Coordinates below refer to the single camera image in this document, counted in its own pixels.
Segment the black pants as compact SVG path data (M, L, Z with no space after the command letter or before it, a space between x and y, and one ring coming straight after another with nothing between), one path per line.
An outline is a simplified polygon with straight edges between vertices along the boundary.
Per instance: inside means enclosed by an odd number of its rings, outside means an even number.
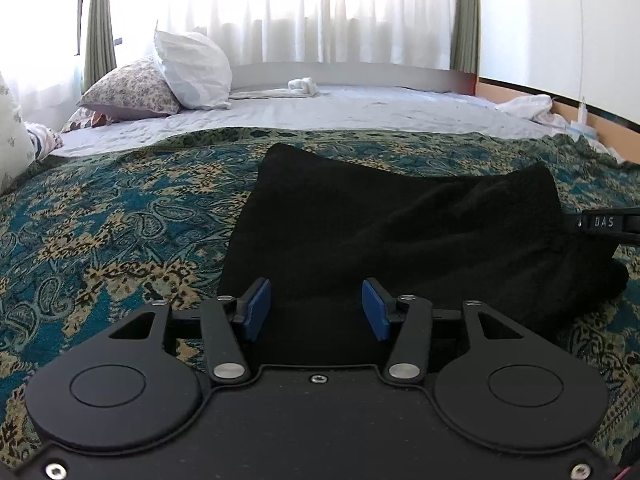
M270 148L230 237L218 290L258 278L271 308L265 364L364 364L378 342L360 304L375 278L393 295L457 309L475 299L552 341L625 290L611 248L571 233L541 164L487 177L409 177Z

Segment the crumpled white cloth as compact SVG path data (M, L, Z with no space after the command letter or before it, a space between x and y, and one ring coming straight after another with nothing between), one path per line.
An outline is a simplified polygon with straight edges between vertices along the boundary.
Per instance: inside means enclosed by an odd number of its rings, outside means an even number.
M512 117L530 120L539 125L566 129L570 123L561 115L552 112L553 101L548 94L518 96L497 104L495 109Z

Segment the teal paisley bedspread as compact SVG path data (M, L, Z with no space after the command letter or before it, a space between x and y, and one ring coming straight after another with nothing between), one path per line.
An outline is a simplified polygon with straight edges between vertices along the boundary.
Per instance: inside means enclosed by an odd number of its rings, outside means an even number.
M566 210L634 206L639 167L568 136L222 127L107 155L55 154L1 199L1 463L40 445L24 397L38 368L146 300L193 307L271 145L407 176L506 174L543 162Z

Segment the green curtain right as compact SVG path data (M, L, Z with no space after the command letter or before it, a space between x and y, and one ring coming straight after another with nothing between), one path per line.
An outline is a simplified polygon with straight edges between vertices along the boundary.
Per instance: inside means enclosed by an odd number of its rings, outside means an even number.
M456 0L450 68L476 75L480 58L480 0Z

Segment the green curtain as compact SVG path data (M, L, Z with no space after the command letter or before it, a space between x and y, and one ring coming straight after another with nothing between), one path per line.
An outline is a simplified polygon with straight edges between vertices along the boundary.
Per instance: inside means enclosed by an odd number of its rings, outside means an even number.
M85 39L82 91L116 68L111 0L79 0L79 38Z
M480 0L456 0L450 68L476 75L480 58Z

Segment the grey floral pillow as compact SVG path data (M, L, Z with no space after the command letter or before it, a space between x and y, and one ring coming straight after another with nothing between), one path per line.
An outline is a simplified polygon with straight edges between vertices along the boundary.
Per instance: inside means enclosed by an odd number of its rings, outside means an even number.
M77 106L120 122L171 116L182 109L150 58L115 68L93 84Z

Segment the small white cloth bundle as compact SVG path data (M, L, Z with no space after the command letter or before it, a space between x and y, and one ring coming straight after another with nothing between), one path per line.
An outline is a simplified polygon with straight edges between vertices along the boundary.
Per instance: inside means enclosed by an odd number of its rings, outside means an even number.
M289 80L288 92L290 92L292 96L313 98L319 93L319 89L311 77L303 77Z

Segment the white bed sheet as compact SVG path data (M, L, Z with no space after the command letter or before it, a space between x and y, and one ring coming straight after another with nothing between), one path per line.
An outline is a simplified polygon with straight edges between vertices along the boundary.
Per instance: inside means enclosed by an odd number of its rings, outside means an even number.
M143 148L196 130L266 127L288 130L478 132L505 139L553 136L550 128L500 112L475 96L404 88L329 86L314 98L239 100L228 110L184 110L163 118L118 122L62 135L58 157L84 157Z

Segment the white pillow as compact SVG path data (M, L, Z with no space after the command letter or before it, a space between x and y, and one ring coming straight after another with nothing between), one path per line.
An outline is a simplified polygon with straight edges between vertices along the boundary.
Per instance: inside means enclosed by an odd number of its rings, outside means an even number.
M188 110L229 106L232 70L224 51L199 32L157 30L154 63L180 104Z

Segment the blue striped cloth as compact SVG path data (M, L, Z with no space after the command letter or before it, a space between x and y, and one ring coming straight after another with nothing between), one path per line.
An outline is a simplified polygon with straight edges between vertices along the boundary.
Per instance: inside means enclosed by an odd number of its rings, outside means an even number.
M62 136L45 125L26 122L25 128L34 147L35 160L45 159L64 145Z

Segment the white floral duvet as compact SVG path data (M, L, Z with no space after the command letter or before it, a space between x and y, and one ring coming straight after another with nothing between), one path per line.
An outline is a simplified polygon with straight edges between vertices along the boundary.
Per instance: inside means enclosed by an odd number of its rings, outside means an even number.
M1 193L21 177L36 159L32 139L22 118L20 104L0 78L0 184Z

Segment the white sheer curtain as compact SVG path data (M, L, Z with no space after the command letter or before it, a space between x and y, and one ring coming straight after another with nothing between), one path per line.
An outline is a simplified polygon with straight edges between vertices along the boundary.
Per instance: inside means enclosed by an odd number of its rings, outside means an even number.
M26 112L82 90L79 0L1 0L1 71ZM194 30L233 65L390 63L451 70L456 0L111 0L117 65L157 29Z

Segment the wooden bed frame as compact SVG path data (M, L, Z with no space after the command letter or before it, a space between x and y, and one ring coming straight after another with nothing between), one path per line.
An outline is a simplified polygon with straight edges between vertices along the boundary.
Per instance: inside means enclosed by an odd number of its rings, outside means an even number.
M545 93L553 101L552 112L563 116L568 122L578 116L580 102L566 96L524 87L520 84L477 77L475 94L494 103L510 101L518 96ZM587 104L587 124L597 130L598 138L607 148L615 148L623 157L634 162L639 160L639 125L636 122Z

